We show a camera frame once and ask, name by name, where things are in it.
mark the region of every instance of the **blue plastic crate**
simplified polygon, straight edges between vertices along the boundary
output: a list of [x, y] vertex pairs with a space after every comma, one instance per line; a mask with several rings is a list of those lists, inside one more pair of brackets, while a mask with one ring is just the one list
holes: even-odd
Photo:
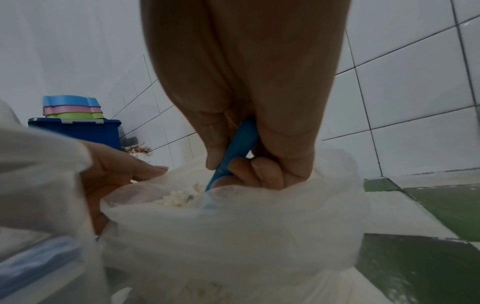
[[60, 119], [30, 118], [28, 126], [61, 133], [73, 138], [91, 141], [120, 150], [119, 126], [116, 119]]

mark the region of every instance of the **hand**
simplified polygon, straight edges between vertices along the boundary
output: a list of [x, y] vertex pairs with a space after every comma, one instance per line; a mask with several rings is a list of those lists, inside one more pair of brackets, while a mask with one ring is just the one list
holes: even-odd
[[229, 183], [306, 180], [337, 67], [350, 0], [142, 0], [150, 57], [166, 94], [205, 143], [215, 169], [255, 115], [261, 145]]
[[81, 177], [95, 233], [100, 235], [109, 219], [100, 211], [100, 199], [114, 190], [130, 184], [161, 176], [168, 167], [152, 166], [128, 153], [106, 145], [82, 141], [90, 151], [93, 165]]

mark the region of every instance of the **blue handle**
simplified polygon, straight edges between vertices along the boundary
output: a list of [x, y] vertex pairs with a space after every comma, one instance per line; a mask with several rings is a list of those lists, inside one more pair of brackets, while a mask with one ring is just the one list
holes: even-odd
[[233, 174], [228, 169], [230, 161], [237, 157], [246, 157], [251, 149], [255, 147], [260, 139], [259, 131], [257, 130], [257, 124], [255, 117], [247, 117], [238, 127], [235, 133], [235, 137], [230, 142], [225, 156], [218, 165], [213, 177], [206, 187], [206, 191], [210, 190], [213, 182], [223, 176], [232, 176]]

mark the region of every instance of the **transparent plastic bag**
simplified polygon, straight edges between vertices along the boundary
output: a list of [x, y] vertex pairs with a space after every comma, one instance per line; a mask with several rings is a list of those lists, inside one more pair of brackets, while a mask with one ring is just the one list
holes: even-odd
[[[152, 203], [211, 176], [200, 158], [107, 196], [105, 262], [148, 303], [230, 303], [225, 292], [231, 303], [336, 303], [337, 273], [357, 260], [369, 209], [353, 159], [320, 149], [312, 177], [282, 191], [228, 186], [183, 208]], [[219, 287], [217, 301], [192, 294], [205, 282]]]

